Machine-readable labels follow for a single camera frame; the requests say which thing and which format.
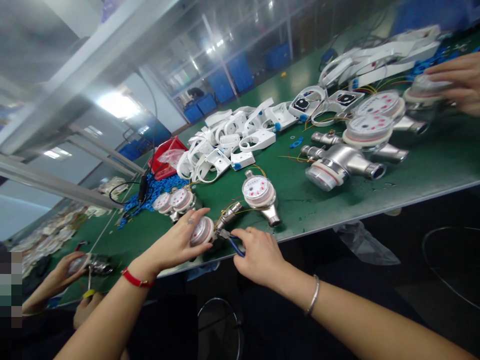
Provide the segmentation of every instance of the yellow screwdriver handle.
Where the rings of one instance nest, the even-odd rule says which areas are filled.
[[[86,293],[83,294],[83,298],[84,299],[89,298],[89,297],[93,296],[95,293],[96,293],[96,291],[93,290],[93,289],[87,290]]]

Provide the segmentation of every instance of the silver bangle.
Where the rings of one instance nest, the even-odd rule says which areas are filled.
[[[316,290],[315,294],[313,295],[313,299],[311,300],[310,307],[308,308],[307,311],[305,311],[303,314],[305,316],[309,316],[312,313],[312,310],[314,309],[315,302],[317,301],[317,298],[319,297],[319,290],[320,290],[320,279],[317,275],[313,274],[313,277],[316,280]]]

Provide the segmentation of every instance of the green table surface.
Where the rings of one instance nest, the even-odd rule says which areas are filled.
[[[240,106],[257,106],[273,97],[276,104],[292,100],[302,89],[318,81],[319,54],[313,53],[286,70],[286,76],[274,76],[260,86],[241,96],[227,109]],[[396,85],[402,91],[408,85]],[[302,145],[311,145],[311,135],[315,131],[326,132],[345,129],[343,123],[333,126],[304,131],[303,125],[294,125],[278,134],[276,142],[270,147],[254,153],[256,164],[273,183],[278,197],[278,213],[282,225],[271,228],[267,220],[256,211],[246,211],[236,217],[229,230],[235,227],[254,226],[262,231],[274,234],[279,242],[312,234],[335,225],[370,217],[376,214],[418,203],[447,193],[466,189],[480,184],[480,160],[478,140],[480,139],[480,121],[455,111],[447,110],[441,115],[430,111],[423,112],[417,119],[432,120],[430,129],[422,136],[410,133],[395,133],[390,143],[410,150],[407,159],[398,165],[387,163],[387,172],[378,181],[367,181],[356,176],[343,186],[330,192],[324,192],[311,183],[305,176],[307,163],[280,156],[296,157],[300,147],[290,149],[289,145],[303,137]],[[196,124],[180,134],[180,140],[186,144],[203,122]],[[148,155],[137,163],[144,166]],[[212,184],[197,184],[193,191],[211,208],[211,218],[215,221],[221,210],[232,200],[242,195],[241,186],[245,180],[246,169],[229,169]],[[134,185],[128,196],[135,194]],[[161,237],[171,226],[170,219],[157,212],[142,211],[123,229],[115,223],[121,215],[118,211],[98,218],[91,218],[79,229],[76,235],[54,255],[52,267],[59,259],[72,252],[80,241],[90,241],[82,251],[93,251],[109,255],[115,271],[107,277],[94,277],[92,287],[109,291],[120,276],[120,271],[135,257],[145,251]],[[187,262],[176,268],[165,270],[160,276],[184,271],[201,264],[232,257],[234,251],[229,243],[222,244],[214,253],[204,254],[193,262]],[[61,303],[69,303],[81,298],[87,289],[87,279],[82,278],[69,287]]]

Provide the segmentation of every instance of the transparent plastic sheet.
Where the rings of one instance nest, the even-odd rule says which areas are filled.
[[[158,161],[162,163],[169,163],[172,168],[177,169],[177,164],[179,163],[179,160],[184,152],[185,150],[183,149],[167,150],[158,158]]]
[[[374,238],[361,221],[336,226],[333,230],[338,233],[351,252],[364,263],[384,266],[400,264],[400,260],[394,253]]]

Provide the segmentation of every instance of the blue-handled pliers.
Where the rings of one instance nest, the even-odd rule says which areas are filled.
[[[234,241],[234,239],[238,239],[238,236],[232,236],[227,230],[222,229],[218,232],[217,237],[230,241],[231,246],[233,247],[235,252],[238,254],[238,256],[241,256],[242,258],[245,257],[245,253],[242,250],[240,250],[239,246]]]

